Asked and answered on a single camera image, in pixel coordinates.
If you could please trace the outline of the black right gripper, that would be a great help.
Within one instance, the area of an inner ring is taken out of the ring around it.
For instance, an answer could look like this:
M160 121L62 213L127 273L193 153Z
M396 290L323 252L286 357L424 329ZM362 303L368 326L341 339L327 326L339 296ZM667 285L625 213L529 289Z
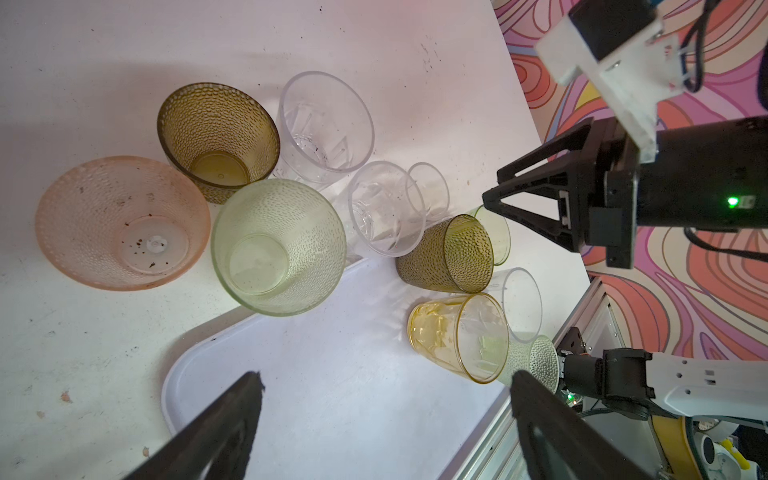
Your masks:
M534 172L515 177L562 152L569 173ZM517 222L556 245L578 253L603 247L606 265L635 263L640 150L614 118L587 118L497 171L498 186L486 191L484 207ZM504 200L522 193L554 200L552 219Z

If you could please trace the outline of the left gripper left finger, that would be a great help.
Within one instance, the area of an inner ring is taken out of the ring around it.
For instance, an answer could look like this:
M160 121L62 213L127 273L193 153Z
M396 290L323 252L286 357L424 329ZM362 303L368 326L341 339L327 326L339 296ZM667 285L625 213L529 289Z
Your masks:
M258 372L243 374L129 479L242 479L262 409Z

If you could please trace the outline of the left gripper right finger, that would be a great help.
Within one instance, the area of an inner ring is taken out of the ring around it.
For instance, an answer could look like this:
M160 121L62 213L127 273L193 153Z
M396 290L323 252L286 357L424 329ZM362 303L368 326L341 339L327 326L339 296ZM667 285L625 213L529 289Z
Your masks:
M650 477L561 403L529 372L515 372L510 400L530 478Z

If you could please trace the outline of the pale green textured cup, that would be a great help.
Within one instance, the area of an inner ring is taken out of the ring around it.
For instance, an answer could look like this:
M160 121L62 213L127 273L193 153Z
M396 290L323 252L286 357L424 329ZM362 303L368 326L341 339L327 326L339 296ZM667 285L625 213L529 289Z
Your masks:
M497 380L511 386L513 375L520 370L530 373L550 393L556 391L560 378L559 360L550 338L538 335L527 343L510 339L505 365Z

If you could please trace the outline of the small green glass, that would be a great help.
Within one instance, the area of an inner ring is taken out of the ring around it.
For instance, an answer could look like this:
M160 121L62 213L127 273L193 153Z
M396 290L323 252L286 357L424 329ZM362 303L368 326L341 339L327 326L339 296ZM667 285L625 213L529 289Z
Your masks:
M494 265L500 266L506 262L511 251L511 234L506 219L480 205L468 211L477 219L489 235Z

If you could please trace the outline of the clear faceted glass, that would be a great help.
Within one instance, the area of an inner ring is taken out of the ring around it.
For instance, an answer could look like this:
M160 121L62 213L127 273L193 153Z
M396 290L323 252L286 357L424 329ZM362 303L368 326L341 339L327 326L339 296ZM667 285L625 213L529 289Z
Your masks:
M425 201L411 175L388 161L359 169L334 201L350 258L398 258L413 251L426 228Z
M497 270L486 291L501 305L516 341L530 343L539 335L542 298L538 284L528 270L521 267Z

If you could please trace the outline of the yellow smooth cup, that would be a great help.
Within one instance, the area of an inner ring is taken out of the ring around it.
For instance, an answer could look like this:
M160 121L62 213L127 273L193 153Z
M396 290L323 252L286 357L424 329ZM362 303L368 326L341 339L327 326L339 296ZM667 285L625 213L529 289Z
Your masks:
M504 311L485 293L415 306L409 314L407 334L422 357L477 384L498 378L510 347Z

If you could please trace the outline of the olive amber textured cup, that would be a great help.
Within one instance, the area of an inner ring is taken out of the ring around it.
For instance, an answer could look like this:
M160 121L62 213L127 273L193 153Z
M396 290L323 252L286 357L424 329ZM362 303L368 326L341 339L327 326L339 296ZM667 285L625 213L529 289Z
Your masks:
M479 293L490 283L494 269L492 243L483 225L460 214L424 231L418 246L395 260L407 284L448 293Z

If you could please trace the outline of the clear tumbler back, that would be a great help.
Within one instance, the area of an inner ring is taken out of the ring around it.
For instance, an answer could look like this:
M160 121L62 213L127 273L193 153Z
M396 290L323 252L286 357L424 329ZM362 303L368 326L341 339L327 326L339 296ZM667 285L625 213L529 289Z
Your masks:
M276 124L277 178L317 190L361 168L374 150L375 130L362 98L338 77L306 71L284 86Z

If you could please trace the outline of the small clear glass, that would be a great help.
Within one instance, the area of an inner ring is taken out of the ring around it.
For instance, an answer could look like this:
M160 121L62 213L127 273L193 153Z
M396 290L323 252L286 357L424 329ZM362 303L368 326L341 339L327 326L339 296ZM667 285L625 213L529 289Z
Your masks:
M424 200L426 222L435 224L444 219L450 207L450 190L440 170L430 163L418 162L410 167L408 173Z

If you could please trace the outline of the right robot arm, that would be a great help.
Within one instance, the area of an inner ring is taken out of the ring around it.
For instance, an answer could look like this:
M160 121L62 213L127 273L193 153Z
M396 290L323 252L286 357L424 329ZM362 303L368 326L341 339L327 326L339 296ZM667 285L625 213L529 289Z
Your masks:
M614 118L588 118L501 168L483 194L489 211L571 252L605 249L611 267L634 264L637 229L682 229L713 251L706 232L767 225L767 120L763 116L664 130L649 162ZM767 366L687 360L620 348L570 354L563 381L634 419L652 415L763 421Z

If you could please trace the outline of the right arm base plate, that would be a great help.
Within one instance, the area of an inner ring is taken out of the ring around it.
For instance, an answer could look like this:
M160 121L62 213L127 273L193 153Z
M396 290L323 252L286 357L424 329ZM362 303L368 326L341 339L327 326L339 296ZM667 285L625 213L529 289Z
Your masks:
M589 354L582 332L578 327L570 327L556 343L555 350L559 357Z

